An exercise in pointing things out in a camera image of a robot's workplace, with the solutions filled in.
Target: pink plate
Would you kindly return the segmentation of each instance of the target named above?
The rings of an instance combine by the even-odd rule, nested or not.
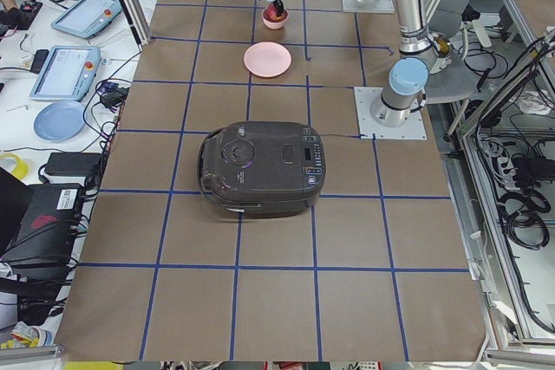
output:
[[[259,77],[277,77],[291,65],[291,54],[275,42],[255,43],[245,52],[245,66]]]

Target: blue plate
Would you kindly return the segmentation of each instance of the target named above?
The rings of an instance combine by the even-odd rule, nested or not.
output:
[[[35,118],[35,133],[45,140],[67,140],[85,126],[85,107],[72,100],[62,100],[46,106]]]

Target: table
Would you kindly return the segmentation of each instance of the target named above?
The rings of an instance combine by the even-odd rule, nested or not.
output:
[[[117,16],[112,24],[97,37],[83,40],[50,28],[50,23],[63,12],[63,8],[48,0],[38,1],[43,2],[43,6],[29,30],[18,31],[0,42],[0,56],[2,57],[0,67],[21,67],[23,62],[32,59],[32,53],[37,49],[50,49],[54,45],[95,45],[101,49],[101,58],[105,63],[99,66],[93,86],[96,82],[112,76],[114,71],[127,60],[130,61],[117,72],[116,76],[130,81],[134,78],[140,48],[134,41],[123,13]],[[156,1],[140,0],[148,21],[152,18]],[[62,4],[69,7],[72,3],[66,1]],[[29,165],[29,173],[23,179],[25,184],[39,183],[38,169],[48,160],[52,149],[64,152],[79,152],[85,146],[92,144],[86,152],[101,151],[99,134],[89,127],[84,127],[74,138],[60,143],[48,142],[36,136],[33,130],[34,119],[49,104],[48,102],[29,99],[29,92],[36,81],[36,77],[35,74],[22,71],[0,71],[0,82],[5,84],[0,94],[0,114],[3,122],[2,129],[0,129],[0,150],[17,149],[14,153]],[[129,83],[123,82],[122,85],[128,86]],[[87,110],[87,120],[94,125],[90,113],[92,105],[98,102],[98,98],[94,97],[94,88],[91,88],[82,100],[83,104],[89,101],[91,101],[91,106]],[[114,113],[103,106],[96,106],[94,112],[100,124],[114,120]],[[59,177],[52,178],[51,181],[53,183],[82,182],[83,178]],[[85,203],[83,213],[89,215],[92,205],[92,202]],[[81,253],[82,240],[82,238],[78,238],[75,241],[74,257],[78,258]],[[69,288],[62,288],[58,299],[67,296],[68,292]],[[48,318],[42,327],[55,333],[61,318],[60,315]]]
[[[428,117],[427,141],[352,137],[352,87],[387,80],[395,18],[284,2],[271,31],[255,0],[159,0],[56,336],[69,360],[476,358],[485,326]],[[293,66],[252,76],[243,54],[270,40]],[[259,218],[199,195],[200,142],[238,120],[325,135],[314,208]]]

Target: tablet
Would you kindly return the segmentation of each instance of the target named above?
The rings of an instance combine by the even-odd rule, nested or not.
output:
[[[90,89],[101,61],[98,47],[53,47],[29,97],[39,101],[80,100]]]
[[[79,0],[50,26],[89,39],[105,29],[120,12],[118,0]]]

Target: metal mounting plate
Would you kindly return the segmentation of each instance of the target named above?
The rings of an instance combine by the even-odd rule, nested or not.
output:
[[[358,128],[363,139],[426,140],[420,112],[412,113],[401,127],[385,127],[370,116],[370,104],[382,93],[381,87],[355,87]]]
[[[368,2],[357,2],[356,0],[342,0],[344,12],[359,13],[395,13],[393,0],[368,0]]]

